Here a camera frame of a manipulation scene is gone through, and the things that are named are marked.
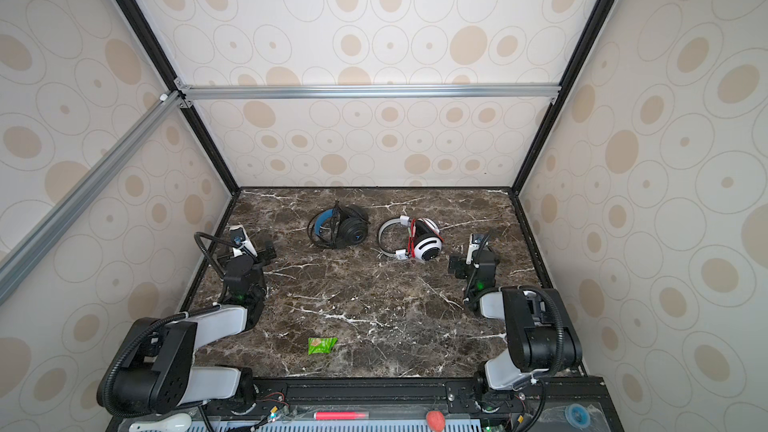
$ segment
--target brown marble surface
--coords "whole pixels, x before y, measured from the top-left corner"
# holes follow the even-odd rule
[[[306,223],[336,198],[368,210],[369,237],[352,248],[314,248]],[[446,244],[436,259],[419,263],[379,254],[379,225],[401,214],[437,222]],[[497,233],[490,245],[502,260],[498,285],[538,285],[512,204],[501,190],[250,189],[229,224],[245,225],[252,239],[274,241],[278,257],[265,268],[270,294],[253,330],[201,348],[195,360],[250,367],[257,377],[472,375],[506,348],[504,323],[468,314],[459,305],[465,282],[448,273],[448,255],[466,254],[473,232]],[[392,229],[392,239],[402,234],[404,247],[406,230]],[[193,308],[210,304],[219,291],[209,268]],[[339,341],[330,354],[307,355],[310,337]]]

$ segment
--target green wrapper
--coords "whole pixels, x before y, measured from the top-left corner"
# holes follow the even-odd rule
[[[310,350],[307,355],[328,354],[338,340],[336,337],[310,337]]]

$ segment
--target white headphones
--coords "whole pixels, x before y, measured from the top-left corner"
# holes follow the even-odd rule
[[[397,224],[408,227],[408,247],[390,251],[382,246],[382,235],[389,226]],[[387,257],[399,260],[415,257],[421,262],[426,262],[437,257],[442,250],[442,237],[439,234],[440,229],[430,218],[411,220],[409,216],[399,216],[387,219],[381,224],[379,233],[376,234],[376,243],[382,254]]]

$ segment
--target wallpaper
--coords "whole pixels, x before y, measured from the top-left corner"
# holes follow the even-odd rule
[[[194,85],[558,82],[596,0],[140,0]]]
[[[229,193],[172,112],[0,306],[0,430],[101,432],[96,389],[130,325],[175,313]]]
[[[240,186],[508,186],[547,97],[201,100]]]
[[[164,89],[110,0],[0,0],[0,260]]]
[[[619,0],[522,199],[629,432],[765,430],[768,4]]]

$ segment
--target red marker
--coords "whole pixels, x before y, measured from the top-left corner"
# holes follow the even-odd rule
[[[315,412],[315,420],[367,419],[368,412]]]

